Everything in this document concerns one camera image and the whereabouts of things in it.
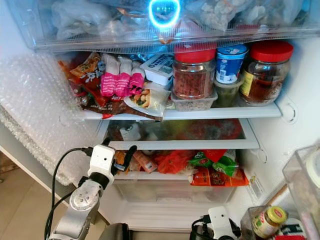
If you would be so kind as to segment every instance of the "small glass jar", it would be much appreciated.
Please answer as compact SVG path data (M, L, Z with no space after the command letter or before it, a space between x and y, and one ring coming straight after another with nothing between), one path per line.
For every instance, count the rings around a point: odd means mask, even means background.
M209 98L213 93L215 49L176 53L173 62L173 93L180 99Z
M250 50L250 60L244 64L240 97L251 106L273 103L279 96L290 70L294 48L280 40L256 42Z
M274 235L280 225L287 220L286 212L279 206L271 206L252 219L257 239L267 239Z

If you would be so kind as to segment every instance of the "yogurt cup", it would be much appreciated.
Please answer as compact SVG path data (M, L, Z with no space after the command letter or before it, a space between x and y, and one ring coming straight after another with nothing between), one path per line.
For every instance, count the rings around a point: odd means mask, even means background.
M237 81L248 48L243 44L218 48L215 79L221 84Z

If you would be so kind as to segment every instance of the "red lid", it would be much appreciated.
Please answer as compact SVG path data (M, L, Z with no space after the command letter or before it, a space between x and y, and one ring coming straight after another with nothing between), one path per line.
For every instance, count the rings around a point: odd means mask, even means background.
M174 48L174 58L175 60L188 64L198 64L208 62L215 58L216 56L216 47L215 43L212 43L209 50L200 50L204 47L208 47L208 43L206 46L202 46L202 44L184 44L181 46L176 46Z
M280 40L258 41L251 46L250 56L263 62L283 62L291 58L294 47Z

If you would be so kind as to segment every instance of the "freezer drawer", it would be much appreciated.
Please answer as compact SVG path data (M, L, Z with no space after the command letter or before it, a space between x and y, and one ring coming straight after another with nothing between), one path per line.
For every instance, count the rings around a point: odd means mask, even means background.
M173 53L191 43L204 50L320 30L318 0L6 2L27 45L45 52Z
M128 150L258 149L247 119L128 121L110 120L110 146Z
M234 187L191 186L187 180L119 180L114 181L129 202L215 203L224 204Z

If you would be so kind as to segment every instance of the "sauce jar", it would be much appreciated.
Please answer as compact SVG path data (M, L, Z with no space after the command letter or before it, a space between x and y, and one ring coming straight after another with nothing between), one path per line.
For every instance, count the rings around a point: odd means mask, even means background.
M250 60L244 64L241 98L251 106L273 103L290 70L294 47L285 41L259 41L251 46Z
M197 51L197 46L188 45L175 48L175 52L174 95L180 99L209 98L214 87L216 49Z
M286 220L287 214L281 207L271 206L253 218L253 231L257 239L267 239L274 235Z

